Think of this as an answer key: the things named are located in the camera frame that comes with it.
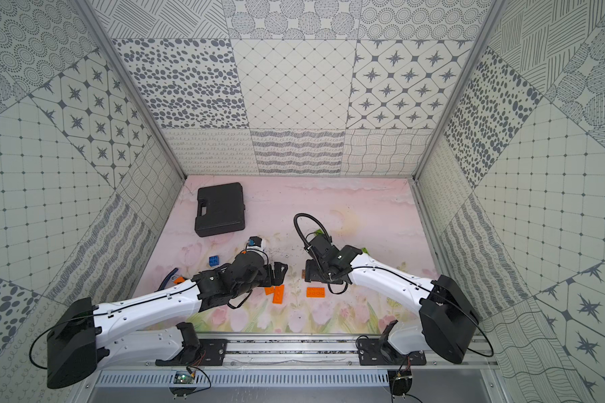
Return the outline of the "orange 2x4 lego plate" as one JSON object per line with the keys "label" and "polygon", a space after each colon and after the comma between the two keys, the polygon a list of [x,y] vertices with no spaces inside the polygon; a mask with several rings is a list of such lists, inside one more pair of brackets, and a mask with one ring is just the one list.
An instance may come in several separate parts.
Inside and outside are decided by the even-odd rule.
{"label": "orange 2x4 lego plate", "polygon": [[324,298],[326,289],[324,287],[308,287],[306,290],[307,298]]}

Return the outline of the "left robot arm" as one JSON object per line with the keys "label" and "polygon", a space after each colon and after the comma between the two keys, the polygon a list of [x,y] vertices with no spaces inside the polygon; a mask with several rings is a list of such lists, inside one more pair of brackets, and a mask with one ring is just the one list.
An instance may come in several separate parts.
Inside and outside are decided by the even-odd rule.
{"label": "left robot arm", "polygon": [[73,302],[46,335],[47,381],[52,390],[73,386],[114,357],[114,344],[159,322],[229,306],[255,288],[282,285],[288,266],[270,263],[261,249],[248,249],[233,262],[197,273],[164,290],[95,305],[86,297]]}

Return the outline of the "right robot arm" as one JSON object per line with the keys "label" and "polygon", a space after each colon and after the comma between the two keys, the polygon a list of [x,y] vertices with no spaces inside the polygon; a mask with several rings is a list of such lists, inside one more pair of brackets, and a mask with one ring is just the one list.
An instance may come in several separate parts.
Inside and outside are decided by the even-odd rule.
{"label": "right robot arm", "polygon": [[393,324],[384,332],[382,346],[401,356],[428,349],[452,364],[463,362],[480,318],[452,278],[416,277],[351,247],[323,255],[308,249],[308,254],[306,282],[363,286],[418,316],[416,326]]}

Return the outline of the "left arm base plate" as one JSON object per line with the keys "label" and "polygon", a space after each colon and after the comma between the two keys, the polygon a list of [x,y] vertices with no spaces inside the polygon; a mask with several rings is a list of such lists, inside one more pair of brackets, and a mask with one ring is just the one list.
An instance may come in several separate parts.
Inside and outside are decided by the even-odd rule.
{"label": "left arm base plate", "polygon": [[203,339],[196,347],[190,345],[182,347],[168,360],[157,359],[155,366],[222,366],[228,343],[227,339]]}

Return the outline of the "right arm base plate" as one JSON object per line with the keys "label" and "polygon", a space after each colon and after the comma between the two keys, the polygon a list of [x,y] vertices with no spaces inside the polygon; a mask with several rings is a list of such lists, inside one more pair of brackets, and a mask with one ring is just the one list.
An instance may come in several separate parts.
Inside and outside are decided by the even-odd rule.
{"label": "right arm base plate", "polygon": [[366,336],[356,339],[356,349],[361,366],[415,366],[427,364],[425,354],[421,351],[400,354],[388,342],[370,339]]}

